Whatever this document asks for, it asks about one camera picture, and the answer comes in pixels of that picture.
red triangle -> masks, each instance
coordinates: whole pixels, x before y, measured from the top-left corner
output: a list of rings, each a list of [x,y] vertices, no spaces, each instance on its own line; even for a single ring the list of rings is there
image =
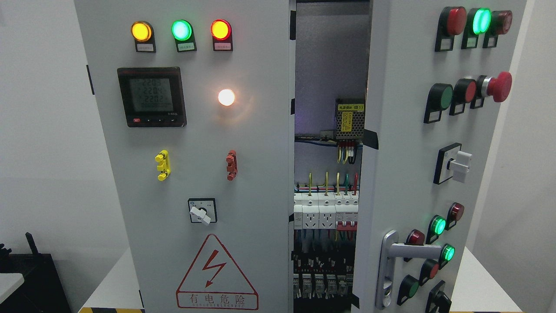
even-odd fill
[[[179,308],[259,309],[259,294],[215,234],[205,238],[176,290],[176,300]]]

warning sign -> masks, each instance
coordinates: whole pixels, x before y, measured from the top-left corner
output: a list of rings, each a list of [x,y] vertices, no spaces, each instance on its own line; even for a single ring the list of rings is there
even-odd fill
[[[259,294],[215,234],[201,245],[176,299],[183,309],[259,309]]]

lcd display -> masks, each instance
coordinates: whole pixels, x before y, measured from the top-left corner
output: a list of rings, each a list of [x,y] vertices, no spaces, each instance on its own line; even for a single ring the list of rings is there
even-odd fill
[[[170,79],[130,79],[130,90],[136,112],[173,111]]]

white table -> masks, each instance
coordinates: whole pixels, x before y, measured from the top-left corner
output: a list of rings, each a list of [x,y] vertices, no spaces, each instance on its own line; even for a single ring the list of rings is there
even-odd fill
[[[138,290],[135,266],[128,248],[83,307],[142,309]],[[451,300],[452,312],[521,312],[467,248],[463,252]]]
[[[4,302],[22,284],[22,274],[0,273],[0,303]]]

digital power meter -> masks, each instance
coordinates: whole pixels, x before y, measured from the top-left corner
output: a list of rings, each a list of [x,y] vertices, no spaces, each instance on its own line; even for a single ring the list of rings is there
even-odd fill
[[[187,124],[179,67],[119,68],[118,79],[127,126]]]

